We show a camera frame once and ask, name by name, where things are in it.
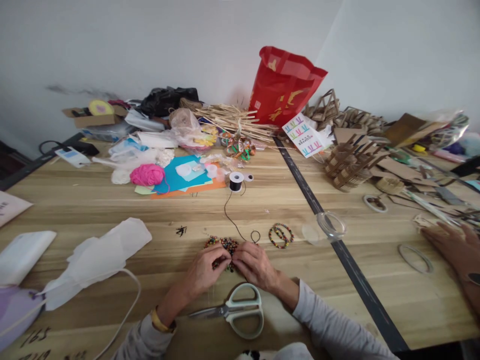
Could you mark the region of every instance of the colorful beads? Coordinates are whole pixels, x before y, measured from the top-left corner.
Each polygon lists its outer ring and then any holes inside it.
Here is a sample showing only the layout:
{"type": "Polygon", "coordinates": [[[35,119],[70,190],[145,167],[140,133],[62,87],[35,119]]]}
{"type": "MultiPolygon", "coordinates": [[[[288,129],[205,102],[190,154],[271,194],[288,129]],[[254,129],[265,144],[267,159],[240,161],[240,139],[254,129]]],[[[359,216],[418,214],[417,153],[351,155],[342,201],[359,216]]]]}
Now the colorful beads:
{"type": "Polygon", "coordinates": [[[293,243],[294,242],[294,233],[292,232],[292,230],[290,230],[290,228],[285,225],[285,224],[282,224],[280,222],[277,222],[276,224],[274,224],[270,231],[268,232],[268,238],[270,239],[271,243],[273,245],[275,245],[277,248],[279,249],[286,249],[290,243],[293,243]],[[288,232],[290,233],[290,239],[287,239],[287,237],[285,236],[285,233],[282,231],[282,229],[280,227],[284,227],[285,229],[288,230],[288,232]],[[284,242],[285,242],[285,245],[284,246],[280,246],[278,245],[273,239],[272,239],[272,231],[275,231],[275,234],[278,235],[278,237],[280,239],[282,239],[284,242]]]}
{"type": "MultiPolygon", "coordinates": [[[[208,248],[211,245],[215,245],[219,241],[223,245],[225,250],[227,250],[230,253],[230,255],[233,255],[235,250],[239,246],[239,243],[233,240],[231,237],[228,237],[228,238],[221,237],[219,240],[218,237],[210,235],[210,238],[205,242],[204,248],[208,248]]],[[[212,265],[213,265],[213,268],[216,269],[219,263],[215,261],[212,265]]],[[[235,269],[235,266],[232,263],[228,264],[228,266],[226,267],[226,270],[230,270],[231,273],[234,272],[234,269],[235,269]]]]}

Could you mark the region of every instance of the gold bracelet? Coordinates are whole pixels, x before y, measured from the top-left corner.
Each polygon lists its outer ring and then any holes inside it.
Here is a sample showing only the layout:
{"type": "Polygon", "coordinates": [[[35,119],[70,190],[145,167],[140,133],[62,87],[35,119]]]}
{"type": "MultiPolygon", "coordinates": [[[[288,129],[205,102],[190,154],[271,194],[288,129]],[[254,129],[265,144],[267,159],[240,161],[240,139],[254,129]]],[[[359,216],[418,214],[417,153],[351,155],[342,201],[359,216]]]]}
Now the gold bracelet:
{"type": "Polygon", "coordinates": [[[151,322],[153,327],[162,333],[173,333],[175,331],[175,325],[173,328],[166,327],[159,319],[159,315],[157,314],[157,306],[151,311],[151,322]]]}

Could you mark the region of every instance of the gray sleeve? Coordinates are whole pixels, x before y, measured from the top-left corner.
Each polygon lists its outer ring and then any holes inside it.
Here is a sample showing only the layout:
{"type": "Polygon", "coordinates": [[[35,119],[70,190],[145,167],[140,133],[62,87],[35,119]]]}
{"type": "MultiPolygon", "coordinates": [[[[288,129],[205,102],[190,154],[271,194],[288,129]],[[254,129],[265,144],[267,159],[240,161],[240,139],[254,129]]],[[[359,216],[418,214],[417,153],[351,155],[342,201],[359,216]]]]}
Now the gray sleeve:
{"type": "Polygon", "coordinates": [[[293,316],[307,326],[313,344],[334,359],[397,359],[357,322],[328,306],[300,280],[300,297],[293,316]]]}
{"type": "Polygon", "coordinates": [[[158,331],[148,314],[130,329],[112,360],[161,360],[174,333],[158,331]]]}

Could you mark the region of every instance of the another person's hand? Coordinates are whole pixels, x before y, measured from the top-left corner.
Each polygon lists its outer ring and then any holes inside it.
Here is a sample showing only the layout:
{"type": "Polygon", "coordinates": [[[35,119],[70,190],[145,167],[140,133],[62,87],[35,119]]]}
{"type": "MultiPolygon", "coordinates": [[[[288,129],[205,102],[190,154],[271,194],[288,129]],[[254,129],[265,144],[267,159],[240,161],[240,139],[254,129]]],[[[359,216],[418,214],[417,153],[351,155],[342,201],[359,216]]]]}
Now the another person's hand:
{"type": "Polygon", "coordinates": [[[221,273],[232,261],[230,253],[221,243],[200,251],[183,278],[176,282],[167,292],[162,302],[156,307],[161,323],[170,327],[175,317],[194,299],[215,284],[221,273]]]}
{"type": "Polygon", "coordinates": [[[438,222],[438,227],[423,228],[423,236],[438,249],[459,276],[480,273],[480,240],[475,231],[462,224],[463,234],[454,227],[438,222]]]}
{"type": "Polygon", "coordinates": [[[280,275],[260,246],[242,242],[232,256],[233,264],[241,271],[249,283],[269,293],[280,285],[280,275]]]}

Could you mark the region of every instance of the white scissors handle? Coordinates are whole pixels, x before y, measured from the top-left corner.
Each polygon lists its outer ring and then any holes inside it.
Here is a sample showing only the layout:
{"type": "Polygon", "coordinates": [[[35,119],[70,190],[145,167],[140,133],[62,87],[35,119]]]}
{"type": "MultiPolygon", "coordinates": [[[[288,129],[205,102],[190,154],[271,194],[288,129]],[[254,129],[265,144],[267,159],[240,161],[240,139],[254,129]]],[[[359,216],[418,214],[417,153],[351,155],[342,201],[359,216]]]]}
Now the white scissors handle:
{"type": "Polygon", "coordinates": [[[228,306],[230,309],[234,308],[243,308],[243,307],[250,307],[250,306],[258,306],[257,309],[253,310],[246,310],[246,311],[239,311],[239,312],[232,312],[229,313],[225,320],[230,324],[233,331],[237,333],[238,336],[244,338],[246,340],[253,340],[257,338],[264,329],[264,311],[262,310],[262,298],[260,297],[259,290],[252,284],[246,282],[238,287],[236,287],[230,295],[230,298],[225,302],[225,305],[228,306]],[[242,301],[233,301],[235,294],[243,288],[250,288],[255,292],[255,299],[252,300],[242,300],[242,301]],[[258,316],[260,318],[260,325],[253,333],[244,333],[240,331],[235,325],[234,320],[238,318],[245,318],[251,316],[258,316]]]}

